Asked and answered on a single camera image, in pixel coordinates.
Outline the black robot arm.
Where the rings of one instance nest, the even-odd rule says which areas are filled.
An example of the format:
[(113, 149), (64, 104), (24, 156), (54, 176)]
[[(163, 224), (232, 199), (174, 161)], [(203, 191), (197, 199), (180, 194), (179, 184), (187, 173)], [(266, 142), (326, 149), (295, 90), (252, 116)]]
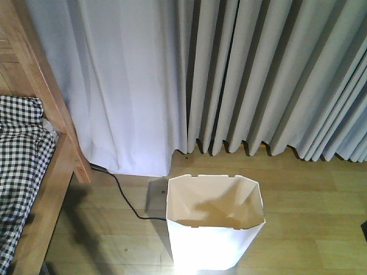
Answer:
[(364, 234), (365, 239), (367, 239), (367, 221), (365, 221), (361, 224), (361, 230)]

